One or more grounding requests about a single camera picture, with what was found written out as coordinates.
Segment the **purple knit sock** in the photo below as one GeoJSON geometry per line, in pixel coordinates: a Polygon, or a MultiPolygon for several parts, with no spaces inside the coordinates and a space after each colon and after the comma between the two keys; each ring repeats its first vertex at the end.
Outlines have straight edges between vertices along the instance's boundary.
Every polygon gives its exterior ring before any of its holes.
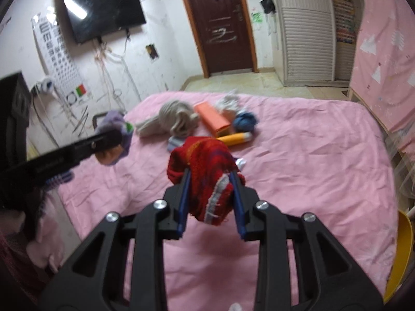
{"type": "Polygon", "coordinates": [[[133,125],[125,118],[121,127],[94,129],[95,134],[101,135],[105,139],[105,146],[97,149],[95,153],[98,162],[105,166],[113,166],[126,157],[132,143],[133,132],[133,125]]]}

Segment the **red knit garment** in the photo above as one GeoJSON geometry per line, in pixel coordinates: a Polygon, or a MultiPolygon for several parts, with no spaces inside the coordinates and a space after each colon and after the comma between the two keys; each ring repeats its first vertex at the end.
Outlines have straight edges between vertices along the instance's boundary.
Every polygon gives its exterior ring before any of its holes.
{"type": "Polygon", "coordinates": [[[235,171],[245,184],[229,148],[211,137],[187,138],[182,146],[172,150],[167,177],[176,185],[186,170],[191,172],[189,213],[200,222],[221,225],[233,210],[230,174],[235,171]]]}

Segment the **yellow plastic bin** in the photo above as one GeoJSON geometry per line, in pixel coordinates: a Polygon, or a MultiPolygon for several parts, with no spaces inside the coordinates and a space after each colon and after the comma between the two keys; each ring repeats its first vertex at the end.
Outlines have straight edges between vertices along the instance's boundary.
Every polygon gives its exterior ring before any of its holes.
{"type": "Polygon", "coordinates": [[[413,245],[413,226],[405,212],[399,210],[396,254],[385,290],[384,303],[389,302],[398,288],[403,285],[404,277],[409,267],[413,245]]]}

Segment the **white gloved hand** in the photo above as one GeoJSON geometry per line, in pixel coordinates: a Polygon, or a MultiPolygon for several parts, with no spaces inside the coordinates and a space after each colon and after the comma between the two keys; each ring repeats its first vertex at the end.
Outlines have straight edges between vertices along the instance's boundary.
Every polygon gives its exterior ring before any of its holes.
{"type": "Polygon", "coordinates": [[[243,308],[239,303],[235,302],[229,307],[229,311],[243,311],[243,308]]]}

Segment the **pink bed sheet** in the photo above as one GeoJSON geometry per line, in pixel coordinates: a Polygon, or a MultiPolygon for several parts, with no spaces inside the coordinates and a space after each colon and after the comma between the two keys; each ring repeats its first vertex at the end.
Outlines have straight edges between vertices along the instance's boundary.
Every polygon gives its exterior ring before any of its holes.
{"type": "MultiPolygon", "coordinates": [[[[235,147],[243,175],[260,199],[292,216],[317,215],[380,292],[396,253],[398,208],[393,170],[376,120],[341,100],[242,95],[258,119],[255,139],[235,147]]],[[[133,138],[114,166],[95,158],[59,187],[80,237],[108,212],[135,214],[164,194],[170,181],[167,138],[133,138]]],[[[189,218],[184,236],[164,245],[170,310],[252,310],[258,245],[240,239],[233,216],[220,226],[189,218]]]]}

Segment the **eye chart poster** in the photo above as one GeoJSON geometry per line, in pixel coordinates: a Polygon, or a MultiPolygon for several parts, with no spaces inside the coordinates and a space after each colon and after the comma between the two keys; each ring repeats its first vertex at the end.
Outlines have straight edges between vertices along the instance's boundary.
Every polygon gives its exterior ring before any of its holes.
{"type": "Polygon", "coordinates": [[[58,94],[69,106],[77,104],[86,94],[79,71],[70,56],[56,13],[38,13],[31,19],[39,55],[58,94]]]}

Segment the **purple striped sock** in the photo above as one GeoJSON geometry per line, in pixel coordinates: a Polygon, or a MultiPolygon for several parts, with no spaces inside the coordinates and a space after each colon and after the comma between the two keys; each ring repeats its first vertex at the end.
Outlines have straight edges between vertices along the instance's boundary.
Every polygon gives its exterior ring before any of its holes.
{"type": "Polygon", "coordinates": [[[167,151],[171,152],[174,149],[181,147],[184,144],[185,140],[186,138],[171,136],[168,139],[167,151]]]}

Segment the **beige knit hat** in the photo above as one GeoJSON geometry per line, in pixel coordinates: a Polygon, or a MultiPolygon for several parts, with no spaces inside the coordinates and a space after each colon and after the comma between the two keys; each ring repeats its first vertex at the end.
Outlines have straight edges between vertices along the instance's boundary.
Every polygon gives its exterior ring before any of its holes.
{"type": "Polygon", "coordinates": [[[136,134],[140,138],[170,134],[186,138],[193,134],[200,123],[200,116],[193,106],[183,100],[169,100],[157,115],[136,124],[136,134]]]}

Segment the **yellow orange tube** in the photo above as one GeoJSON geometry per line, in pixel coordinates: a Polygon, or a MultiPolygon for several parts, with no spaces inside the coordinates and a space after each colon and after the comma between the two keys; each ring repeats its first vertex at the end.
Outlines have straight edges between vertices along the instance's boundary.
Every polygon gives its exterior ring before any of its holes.
{"type": "Polygon", "coordinates": [[[253,134],[251,132],[241,132],[218,137],[217,139],[229,147],[250,142],[253,139],[253,134]]]}

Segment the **blue crumpled cloth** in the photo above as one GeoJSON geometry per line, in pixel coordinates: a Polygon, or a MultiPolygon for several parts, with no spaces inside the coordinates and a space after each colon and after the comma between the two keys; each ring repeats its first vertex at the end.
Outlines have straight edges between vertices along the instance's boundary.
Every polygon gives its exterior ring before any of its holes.
{"type": "Polygon", "coordinates": [[[255,130],[258,120],[256,116],[251,112],[240,112],[233,120],[233,128],[236,132],[249,132],[252,133],[255,130]]]}

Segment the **orange box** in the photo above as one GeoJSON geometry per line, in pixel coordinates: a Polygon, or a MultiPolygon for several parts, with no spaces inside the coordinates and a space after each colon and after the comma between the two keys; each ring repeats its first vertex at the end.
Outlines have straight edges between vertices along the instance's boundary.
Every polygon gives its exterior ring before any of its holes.
{"type": "Polygon", "coordinates": [[[230,121],[221,115],[210,103],[198,103],[193,108],[214,137],[227,136],[231,133],[230,121]]]}

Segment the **white crumpled tissue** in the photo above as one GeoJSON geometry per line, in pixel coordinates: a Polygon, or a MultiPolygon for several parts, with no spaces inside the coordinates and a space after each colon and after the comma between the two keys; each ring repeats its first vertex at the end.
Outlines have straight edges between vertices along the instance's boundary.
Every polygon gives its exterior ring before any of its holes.
{"type": "Polygon", "coordinates": [[[235,89],[225,94],[214,105],[214,108],[226,118],[234,118],[240,111],[239,95],[235,89]]]}

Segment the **pink patterned bunk curtain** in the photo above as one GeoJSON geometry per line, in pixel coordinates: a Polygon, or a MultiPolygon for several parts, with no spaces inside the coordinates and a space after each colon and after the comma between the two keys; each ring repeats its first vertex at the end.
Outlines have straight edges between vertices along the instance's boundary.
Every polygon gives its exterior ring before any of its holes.
{"type": "Polygon", "coordinates": [[[414,159],[414,12],[406,0],[364,0],[350,86],[414,159]]]}

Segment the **white louvered wardrobe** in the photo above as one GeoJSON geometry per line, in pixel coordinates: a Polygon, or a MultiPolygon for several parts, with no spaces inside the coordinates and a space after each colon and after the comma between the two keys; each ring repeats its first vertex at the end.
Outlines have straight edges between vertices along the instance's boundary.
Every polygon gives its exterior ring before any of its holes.
{"type": "Polygon", "coordinates": [[[355,44],[336,40],[333,0],[274,0],[274,67],[284,86],[348,86],[363,0],[355,6],[355,44]]]}

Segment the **dark brown door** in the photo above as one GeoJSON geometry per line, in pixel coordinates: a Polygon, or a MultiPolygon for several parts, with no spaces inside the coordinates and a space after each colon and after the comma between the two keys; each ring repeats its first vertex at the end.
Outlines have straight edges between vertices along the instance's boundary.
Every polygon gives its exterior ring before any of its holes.
{"type": "Polygon", "coordinates": [[[204,77],[258,71],[246,0],[183,0],[204,77]]]}

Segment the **black hanging bag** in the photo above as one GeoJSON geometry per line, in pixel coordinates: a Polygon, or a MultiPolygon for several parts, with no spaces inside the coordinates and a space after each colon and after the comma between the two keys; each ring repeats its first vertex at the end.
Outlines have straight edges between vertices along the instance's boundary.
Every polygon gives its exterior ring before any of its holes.
{"type": "Polygon", "coordinates": [[[272,14],[276,13],[276,7],[275,7],[273,0],[261,0],[260,4],[266,15],[271,14],[271,13],[272,14]]]}

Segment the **black wall television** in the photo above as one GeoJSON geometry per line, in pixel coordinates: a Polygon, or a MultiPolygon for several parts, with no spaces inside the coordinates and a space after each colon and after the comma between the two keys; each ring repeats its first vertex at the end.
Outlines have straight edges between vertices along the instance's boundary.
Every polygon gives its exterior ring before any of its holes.
{"type": "Polygon", "coordinates": [[[78,44],[146,24],[140,0],[63,0],[63,3],[78,44]]]}

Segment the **colourful wall poster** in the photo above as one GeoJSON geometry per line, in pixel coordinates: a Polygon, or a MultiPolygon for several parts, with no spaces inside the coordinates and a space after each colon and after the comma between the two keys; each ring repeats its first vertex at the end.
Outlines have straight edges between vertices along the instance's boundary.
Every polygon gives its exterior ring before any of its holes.
{"type": "Polygon", "coordinates": [[[352,0],[333,0],[336,20],[336,40],[346,44],[355,44],[355,6],[352,0]]]}

